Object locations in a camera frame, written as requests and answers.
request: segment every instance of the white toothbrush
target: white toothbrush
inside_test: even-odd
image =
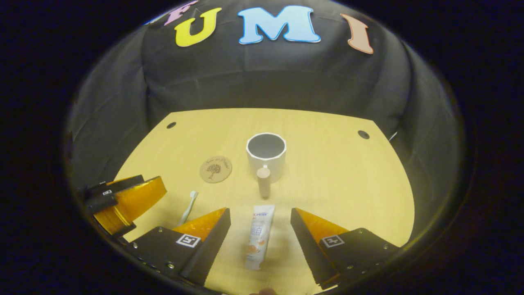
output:
[[[190,194],[189,196],[191,197],[191,202],[189,203],[189,206],[188,206],[188,208],[185,210],[184,214],[182,214],[182,218],[180,219],[180,222],[178,223],[177,226],[181,226],[181,225],[184,224],[185,221],[188,219],[189,212],[191,212],[191,208],[193,208],[193,203],[195,202],[195,199],[196,199],[197,196],[198,196],[198,192],[192,191],[191,194]]]

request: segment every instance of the wooden cylinder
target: wooden cylinder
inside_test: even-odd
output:
[[[260,195],[264,198],[269,197],[271,193],[271,171],[268,168],[262,167],[257,171],[258,189]]]

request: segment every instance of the dark background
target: dark background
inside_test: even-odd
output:
[[[381,293],[522,291],[522,9],[510,1],[345,3],[435,65],[477,135],[474,185],[454,225],[410,268],[375,286]],[[13,192],[4,194],[6,293],[172,292],[123,269],[131,266],[94,239],[71,210],[59,144],[68,102],[91,65],[125,34],[177,4],[4,4],[4,174],[15,178],[7,183]]]

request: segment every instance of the cork coaster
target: cork coaster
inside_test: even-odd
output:
[[[231,161],[222,156],[214,156],[207,159],[200,166],[200,177],[209,183],[217,183],[226,179],[233,170]]]

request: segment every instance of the letter m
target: letter m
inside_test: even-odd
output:
[[[252,44],[262,41],[263,37],[257,28],[271,40],[276,40],[280,32],[288,25],[284,39],[296,42],[320,42],[320,36],[315,34],[311,25],[310,14],[313,9],[305,6],[290,5],[284,7],[275,17],[260,7],[249,8],[238,13],[244,18],[244,36],[238,40],[240,44]]]

